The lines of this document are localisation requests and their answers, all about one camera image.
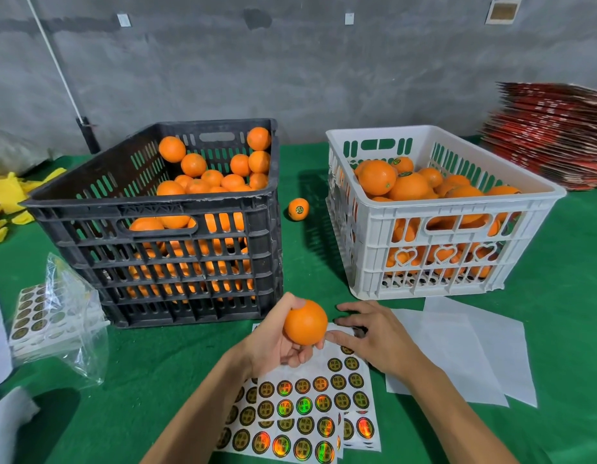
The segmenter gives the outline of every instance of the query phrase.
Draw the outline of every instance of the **black plastic crate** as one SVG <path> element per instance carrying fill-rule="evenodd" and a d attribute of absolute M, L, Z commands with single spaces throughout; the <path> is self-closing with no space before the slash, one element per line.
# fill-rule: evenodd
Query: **black plastic crate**
<path fill-rule="evenodd" d="M 156 196 L 161 182 L 182 174 L 179 163 L 159 155 L 163 137 L 178 137 L 209 169 L 227 174 L 233 155 L 252 152 L 246 136 L 253 127 L 272 136 L 265 189 Z M 23 205 L 99 290 L 117 327 L 261 318 L 283 294 L 276 130 L 273 119 L 154 124 L 37 188 Z M 189 215 L 195 226 L 128 229 L 136 218 L 164 215 Z"/>

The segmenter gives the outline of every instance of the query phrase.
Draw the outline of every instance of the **stack of red cardboard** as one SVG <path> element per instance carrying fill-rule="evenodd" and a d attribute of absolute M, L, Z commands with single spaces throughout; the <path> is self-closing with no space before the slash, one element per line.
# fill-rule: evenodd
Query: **stack of red cardboard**
<path fill-rule="evenodd" d="M 597 91 L 557 83 L 498 83 L 503 109 L 483 145 L 568 190 L 597 187 Z"/>

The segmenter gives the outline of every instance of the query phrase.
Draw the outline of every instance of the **gray concrete wall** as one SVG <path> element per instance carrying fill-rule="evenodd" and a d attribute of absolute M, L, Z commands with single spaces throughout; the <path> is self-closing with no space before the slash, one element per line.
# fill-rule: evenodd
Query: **gray concrete wall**
<path fill-rule="evenodd" d="M 597 88 L 597 0 L 524 0 L 512 26 L 483 24 L 490 0 L 33 1 L 103 148 L 152 122 L 235 117 L 276 117 L 284 143 L 469 134 L 497 80 Z M 25 0 L 0 0 L 0 128 L 87 152 Z"/>

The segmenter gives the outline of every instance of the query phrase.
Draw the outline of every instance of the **black pole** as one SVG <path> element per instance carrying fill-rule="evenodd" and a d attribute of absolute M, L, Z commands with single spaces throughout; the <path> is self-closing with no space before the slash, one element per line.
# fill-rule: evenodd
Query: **black pole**
<path fill-rule="evenodd" d="M 77 124 L 79 125 L 79 130 L 81 130 L 81 134 L 84 135 L 84 140 L 86 140 L 86 145 L 88 145 L 88 150 L 92 155 L 96 155 L 101 151 L 101 147 L 99 146 L 99 142 L 97 138 L 94 136 L 94 131 L 92 130 L 92 125 L 88 122 L 88 117 L 81 117 L 82 121 L 77 118 Z"/>

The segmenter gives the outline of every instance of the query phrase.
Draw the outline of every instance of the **human hand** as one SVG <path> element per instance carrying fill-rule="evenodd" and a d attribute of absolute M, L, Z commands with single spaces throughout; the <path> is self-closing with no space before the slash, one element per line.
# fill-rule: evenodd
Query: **human hand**
<path fill-rule="evenodd" d="M 313 356 L 312 346 L 293 343 L 284 334 L 284 322 L 288 312 L 303 306 L 304 299 L 286 292 L 256 330 L 237 345 L 251 365 L 248 377 L 262 376 L 280 364 L 295 368 Z M 324 340 L 318 342 L 315 347 L 320 350 L 324 348 Z"/>
<path fill-rule="evenodd" d="M 351 348 L 375 368 L 396 376 L 403 383 L 407 383 L 418 369 L 431 363 L 387 307 L 376 301 L 358 301 L 339 304 L 337 309 L 357 311 L 358 314 L 339 317 L 335 324 L 366 327 L 367 334 L 357 338 L 340 330 L 331 330 L 324 337 L 329 342 Z"/>

